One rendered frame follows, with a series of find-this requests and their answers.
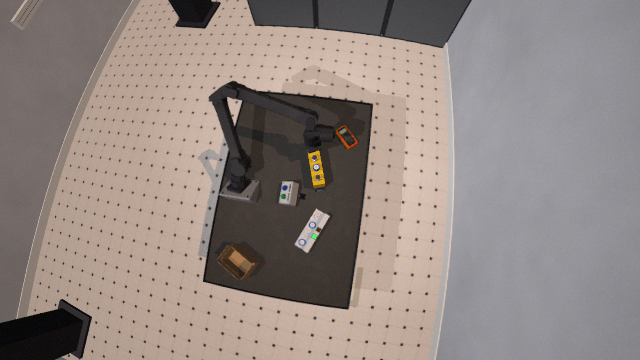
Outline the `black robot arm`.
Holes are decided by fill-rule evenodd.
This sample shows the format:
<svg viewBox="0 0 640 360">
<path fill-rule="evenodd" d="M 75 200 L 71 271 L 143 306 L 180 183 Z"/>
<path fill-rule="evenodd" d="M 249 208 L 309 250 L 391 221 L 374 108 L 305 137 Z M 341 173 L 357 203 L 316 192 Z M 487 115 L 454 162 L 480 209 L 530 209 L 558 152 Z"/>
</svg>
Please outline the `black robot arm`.
<svg viewBox="0 0 640 360">
<path fill-rule="evenodd" d="M 251 158 L 246 155 L 245 150 L 241 147 L 228 106 L 227 97 L 254 104 L 301 123 L 301 125 L 306 126 L 304 131 L 305 139 L 308 142 L 314 142 L 314 147 L 321 146 L 321 142 L 333 142 L 333 138 L 335 138 L 333 126 L 317 124 L 319 116 L 316 111 L 295 106 L 250 89 L 236 81 L 231 81 L 221 86 L 208 97 L 216 110 L 230 152 L 232 163 L 231 172 L 233 174 L 231 174 L 232 179 L 230 178 L 232 185 L 227 186 L 228 191 L 241 194 L 250 185 L 251 180 L 246 178 L 245 173 L 249 172 L 247 169 L 250 169 L 252 166 L 250 166 Z"/>
</svg>

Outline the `white key housing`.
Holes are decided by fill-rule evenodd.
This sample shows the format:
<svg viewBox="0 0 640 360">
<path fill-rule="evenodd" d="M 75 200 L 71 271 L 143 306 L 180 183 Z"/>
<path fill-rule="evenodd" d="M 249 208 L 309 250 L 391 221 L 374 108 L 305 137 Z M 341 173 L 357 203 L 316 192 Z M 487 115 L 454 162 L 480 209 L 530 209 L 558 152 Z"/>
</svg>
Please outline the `white key housing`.
<svg viewBox="0 0 640 360">
<path fill-rule="evenodd" d="M 293 181 L 283 181 L 282 187 L 279 203 L 288 204 L 289 206 L 294 205 L 297 207 L 298 198 L 305 200 L 306 194 L 299 193 L 300 185 L 298 183 Z"/>
</svg>

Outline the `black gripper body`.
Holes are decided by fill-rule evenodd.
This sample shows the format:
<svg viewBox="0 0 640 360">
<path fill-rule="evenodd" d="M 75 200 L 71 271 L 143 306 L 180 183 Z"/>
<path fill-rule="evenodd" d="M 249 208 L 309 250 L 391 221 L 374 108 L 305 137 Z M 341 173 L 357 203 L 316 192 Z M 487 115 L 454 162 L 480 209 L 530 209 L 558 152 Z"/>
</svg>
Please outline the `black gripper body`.
<svg viewBox="0 0 640 360">
<path fill-rule="evenodd" d="M 308 153 L 312 153 L 314 151 L 320 151 L 321 150 L 321 146 L 314 147 L 314 144 L 313 144 L 314 142 L 308 142 L 307 140 L 305 140 L 305 135 L 304 134 L 303 134 L 303 137 L 304 137 L 304 141 L 305 141 L 305 145 L 306 145 Z"/>
</svg>

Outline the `small open brown cardboard box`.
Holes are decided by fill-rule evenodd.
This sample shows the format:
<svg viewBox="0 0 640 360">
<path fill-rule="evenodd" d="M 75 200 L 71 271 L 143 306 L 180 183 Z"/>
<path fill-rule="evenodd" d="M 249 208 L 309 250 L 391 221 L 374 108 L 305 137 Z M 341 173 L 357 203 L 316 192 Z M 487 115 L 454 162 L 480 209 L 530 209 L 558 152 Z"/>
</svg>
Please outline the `small open brown cardboard box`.
<svg viewBox="0 0 640 360">
<path fill-rule="evenodd" d="M 251 272 L 253 272 L 260 262 L 239 244 L 238 246 L 236 244 L 228 245 L 218 257 L 218 259 L 222 258 L 221 261 L 218 261 L 218 263 L 222 265 L 236 279 L 240 280 L 242 277 L 242 279 L 245 279 L 244 276 L 246 276 L 246 278 L 249 277 L 250 270 Z M 256 263 L 254 263 L 253 261 Z"/>
</svg>

